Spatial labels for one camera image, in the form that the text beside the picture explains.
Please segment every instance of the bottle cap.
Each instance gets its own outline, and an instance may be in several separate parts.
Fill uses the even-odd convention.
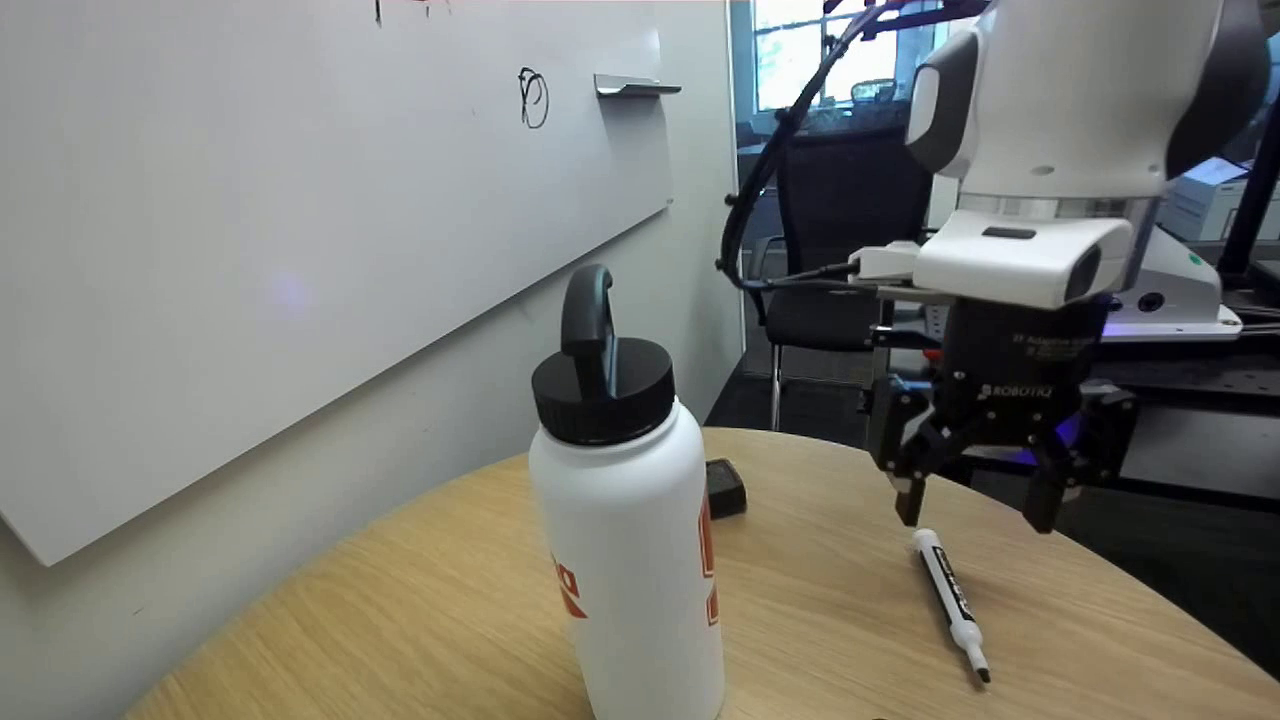
[[[674,402],[669,350],[610,331],[606,288],[598,262],[569,278],[561,350],[533,372],[535,416],[561,445],[606,447],[648,436]]]

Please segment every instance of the wooden table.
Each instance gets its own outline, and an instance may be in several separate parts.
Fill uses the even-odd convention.
[[[854,447],[709,431],[746,482],[714,518],[725,720],[740,715],[1280,715],[1252,661],[1067,534],[930,480],[982,622],[975,687]],[[524,461],[343,539],[164,674],[135,715],[587,715]]]

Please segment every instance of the pen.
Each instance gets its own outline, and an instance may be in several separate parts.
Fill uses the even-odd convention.
[[[953,622],[953,638],[965,652],[971,674],[979,682],[990,682],[990,665],[982,654],[982,633],[975,626],[971,609],[959,597],[953,558],[948,558],[948,550],[944,550],[944,542],[937,539],[930,527],[914,527],[914,550],[924,558],[924,576],[930,581],[937,598],[944,604],[944,617]]]

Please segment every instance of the water bottle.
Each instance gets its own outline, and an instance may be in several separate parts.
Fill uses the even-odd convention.
[[[712,720],[725,695],[699,422],[658,344],[617,339],[606,267],[569,278],[526,447],[596,720]]]

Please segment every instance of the wall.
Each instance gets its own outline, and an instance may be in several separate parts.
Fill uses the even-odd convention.
[[[656,0],[674,204],[596,261],[617,322],[658,339],[709,410],[743,350],[740,295],[712,272],[732,192],[726,19]],[[555,346],[563,272],[349,401],[42,570],[0,532],[0,715],[119,715],[257,590],[380,510],[513,457],[533,436],[526,372]]]

